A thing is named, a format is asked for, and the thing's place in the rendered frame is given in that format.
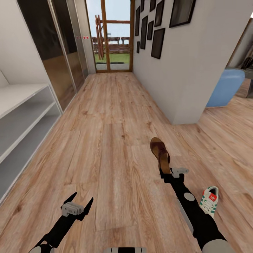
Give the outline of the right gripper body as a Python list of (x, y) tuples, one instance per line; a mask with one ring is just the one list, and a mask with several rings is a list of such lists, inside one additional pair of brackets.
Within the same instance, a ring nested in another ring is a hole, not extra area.
[(183, 182), (184, 182), (184, 174), (180, 173), (179, 176), (180, 176), (179, 178), (174, 178), (172, 176), (172, 173), (164, 174), (164, 182), (165, 183), (170, 183), (172, 185), (173, 189), (174, 189), (174, 186), (176, 184), (179, 184), (179, 183), (183, 184)]

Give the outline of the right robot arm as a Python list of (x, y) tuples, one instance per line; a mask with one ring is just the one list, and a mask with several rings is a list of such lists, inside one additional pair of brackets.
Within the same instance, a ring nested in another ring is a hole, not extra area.
[(170, 174), (160, 169), (161, 178), (170, 183), (177, 195), (177, 205), (203, 253), (236, 253), (219, 232), (214, 219), (199, 207), (195, 196), (183, 184), (188, 168), (171, 168)]

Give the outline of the gym shoe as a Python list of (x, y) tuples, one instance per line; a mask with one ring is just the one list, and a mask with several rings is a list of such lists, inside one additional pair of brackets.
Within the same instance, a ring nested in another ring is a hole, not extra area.
[(209, 214), (213, 218), (217, 202), (218, 188), (216, 186), (211, 186), (203, 191), (203, 197), (199, 207), (201, 207), (205, 214)]

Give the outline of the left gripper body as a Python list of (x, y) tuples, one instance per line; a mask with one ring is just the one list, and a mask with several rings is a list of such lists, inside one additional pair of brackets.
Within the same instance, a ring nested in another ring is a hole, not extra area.
[(73, 215), (73, 214), (69, 214), (68, 217), (65, 216), (61, 216), (59, 218), (59, 220), (56, 222), (56, 226), (59, 226), (60, 228), (62, 228), (65, 232), (65, 234), (67, 234), (67, 232), (69, 231), (70, 227), (72, 226), (72, 224), (74, 223), (75, 219), (78, 219), (80, 221), (83, 221), (84, 219), (84, 215), (83, 212), (81, 214), (77, 214), (77, 215)]

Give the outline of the sandal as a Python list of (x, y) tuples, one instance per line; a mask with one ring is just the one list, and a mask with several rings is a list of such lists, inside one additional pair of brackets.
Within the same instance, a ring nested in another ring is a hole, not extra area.
[(154, 137), (150, 142), (150, 149), (158, 160), (159, 170), (161, 169), (164, 174), (170, 174), (170, 155), (168, 155), (164, 142), (162, 142), (158, 137)]

